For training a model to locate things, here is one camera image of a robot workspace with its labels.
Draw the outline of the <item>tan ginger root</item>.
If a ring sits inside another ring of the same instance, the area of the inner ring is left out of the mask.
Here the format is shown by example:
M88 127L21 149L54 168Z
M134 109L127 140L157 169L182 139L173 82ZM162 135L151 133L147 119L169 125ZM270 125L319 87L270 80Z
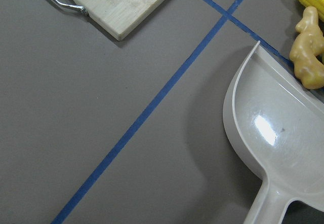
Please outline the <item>tan ginger root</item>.
M294 74L306 89L322 88L323 63L317 56L323 53L323 32L318 24L317 9L306 7L295 29L298 35L289 53Z

